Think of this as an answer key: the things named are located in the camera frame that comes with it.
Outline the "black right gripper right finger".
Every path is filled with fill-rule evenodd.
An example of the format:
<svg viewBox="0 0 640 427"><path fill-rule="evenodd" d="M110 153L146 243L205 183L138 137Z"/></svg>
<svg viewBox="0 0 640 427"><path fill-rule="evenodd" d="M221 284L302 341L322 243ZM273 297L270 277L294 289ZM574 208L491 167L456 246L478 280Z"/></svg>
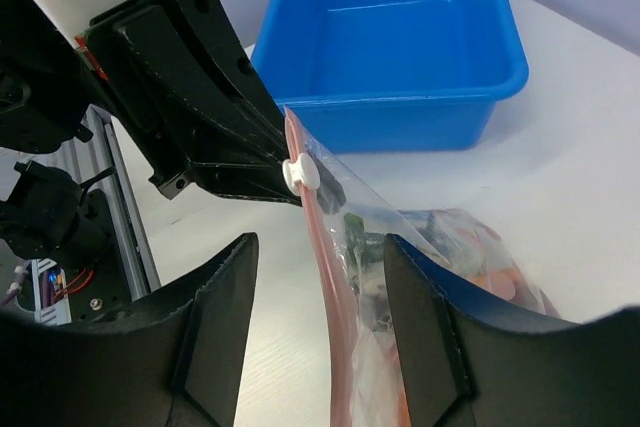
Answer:
<svg viewBox="0 0 640 427"><path fill-rule="evenodd" d="M384 268L415 426L635 426L639 311L586 324L507 302L397 235Z"/></svg>

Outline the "green fake cucumber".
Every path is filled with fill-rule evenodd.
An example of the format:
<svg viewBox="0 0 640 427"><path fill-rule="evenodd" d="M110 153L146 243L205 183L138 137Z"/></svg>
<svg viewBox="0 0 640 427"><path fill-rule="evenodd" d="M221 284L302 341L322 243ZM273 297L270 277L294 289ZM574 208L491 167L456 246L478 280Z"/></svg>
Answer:
<svg viewBox="0 0 640 427"><path fill-rule="evenodd" d="M385 235L369 232L362 217L343 216L346 274L352 290L378 300L387 299L384 273Z"/></svg>

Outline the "aluminium mounting rail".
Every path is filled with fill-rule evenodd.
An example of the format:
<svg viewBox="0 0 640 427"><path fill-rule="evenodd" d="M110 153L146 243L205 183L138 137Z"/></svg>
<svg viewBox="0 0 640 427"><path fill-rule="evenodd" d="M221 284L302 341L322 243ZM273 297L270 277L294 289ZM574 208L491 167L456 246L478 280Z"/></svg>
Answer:
<svg viewBox="0 0 640 427"><path fill-rule="evenodd" d="M160 287L159 277L142 226L115 128L109 115L91 107L83 125L93 132L87 143L71 140L53 153L36 156L35 161L66 171L74 181L88 180L108 168L114 172L94 184L97 200L90 201L93 218L105 225L112 249L73 286L79 291L42 306L41 279L49 270L58 271L67 281L60 264L50 259L36 260L32 266L34 320L47 326L73 321L91 321L117 306L127 305Z"/></svg>

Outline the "orange red fake papaya slice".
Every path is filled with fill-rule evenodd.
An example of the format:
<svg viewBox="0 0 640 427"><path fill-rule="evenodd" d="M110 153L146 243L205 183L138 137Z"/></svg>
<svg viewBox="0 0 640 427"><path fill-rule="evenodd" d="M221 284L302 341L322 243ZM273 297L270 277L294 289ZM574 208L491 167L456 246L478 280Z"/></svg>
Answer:
<svg viewBox="0 0 640 427"><path fill-rule="evenodd" d="M476 222L456 227L455 232L462 242L461 276L512 304L560 317L546 294L518 267L494 230Z"/></svg>

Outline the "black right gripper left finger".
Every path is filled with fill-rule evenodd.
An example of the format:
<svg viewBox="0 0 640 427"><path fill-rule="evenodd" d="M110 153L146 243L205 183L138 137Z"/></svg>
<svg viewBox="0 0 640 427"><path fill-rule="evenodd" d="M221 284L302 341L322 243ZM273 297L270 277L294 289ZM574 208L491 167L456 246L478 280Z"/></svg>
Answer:
<svg viewBox="0 0 640 427"><path fill-rule="evenodd" d="M259 240L92 322L1 316L5 426L230 426L254 302Z"/></svg>

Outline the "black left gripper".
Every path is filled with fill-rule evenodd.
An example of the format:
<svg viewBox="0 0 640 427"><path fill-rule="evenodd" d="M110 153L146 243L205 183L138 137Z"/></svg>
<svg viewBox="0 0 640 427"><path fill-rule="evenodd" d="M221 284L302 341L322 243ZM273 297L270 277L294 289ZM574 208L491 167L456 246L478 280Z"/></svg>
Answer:
<svg viewBox="0 0 640 427"><path fill-rule="evenodd" d="M55 152L69 140L91 139L83 125L87 109L108 110L92 83L87 30L76 42L79 47L71 48L33 0L1 0L4 148Z"/></svg>

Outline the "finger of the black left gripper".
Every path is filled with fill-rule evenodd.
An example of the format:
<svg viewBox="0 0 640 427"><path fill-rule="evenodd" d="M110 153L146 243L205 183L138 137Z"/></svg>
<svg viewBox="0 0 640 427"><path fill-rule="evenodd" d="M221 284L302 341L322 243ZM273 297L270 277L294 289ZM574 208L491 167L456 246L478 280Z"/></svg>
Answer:
<svg viewBox="0 0 640 427"><path fill-rule="evenodd" d="M196 185L222 198L298 203L282 176L283 114L220 0L127 0L91 20L87 50L102 105L164 197Z"/></svg>

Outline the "blue plastic bin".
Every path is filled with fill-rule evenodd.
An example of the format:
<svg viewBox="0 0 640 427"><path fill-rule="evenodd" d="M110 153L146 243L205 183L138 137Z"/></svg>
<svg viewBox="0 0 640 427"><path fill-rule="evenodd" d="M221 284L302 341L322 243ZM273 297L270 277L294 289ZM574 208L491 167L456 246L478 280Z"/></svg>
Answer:
<svg viewBox="0 0 640 427"><path fill-rule="evenodd" d="M334 153L469 148L529 75L509 0L270 0L252 62Z"/></svg>

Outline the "clear zip top bag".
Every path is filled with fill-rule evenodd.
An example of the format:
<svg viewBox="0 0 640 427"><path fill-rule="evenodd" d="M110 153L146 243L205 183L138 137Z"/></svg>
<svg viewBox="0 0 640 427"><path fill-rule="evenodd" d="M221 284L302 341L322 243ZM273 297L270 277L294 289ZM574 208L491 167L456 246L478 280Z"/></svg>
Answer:
<svg viewBox="0 0 640 427"><path fill-rule="evenodd" d="M332 425L413 426L419 387L436 418L467 391L446 297L422 267L506 306L556 314L483 222L460 209L395 209L292 112L285 135L283 176L302 202L324 296Z"/></svg>

